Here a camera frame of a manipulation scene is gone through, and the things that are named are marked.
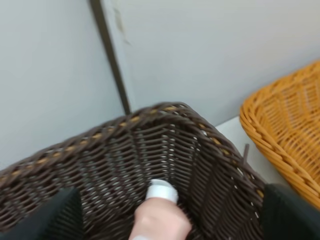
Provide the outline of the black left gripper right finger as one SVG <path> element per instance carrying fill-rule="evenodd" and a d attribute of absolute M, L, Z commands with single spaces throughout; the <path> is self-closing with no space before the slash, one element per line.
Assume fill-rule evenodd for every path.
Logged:
<path fill-rule="evenodd" d="M 261 212 L 266 240 L 318 240 L 320 211 L 293 190 L 267 184 Z"/>

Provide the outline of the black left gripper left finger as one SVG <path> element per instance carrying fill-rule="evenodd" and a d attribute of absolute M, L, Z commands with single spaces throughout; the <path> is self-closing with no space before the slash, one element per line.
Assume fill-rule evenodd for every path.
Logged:
<path fill-rule="evenodd" d="M 74 187 L 65 188 L 40 206 L 11 230 L 2 240 L 82 240 L 84 219 L 81 195 Z"/>

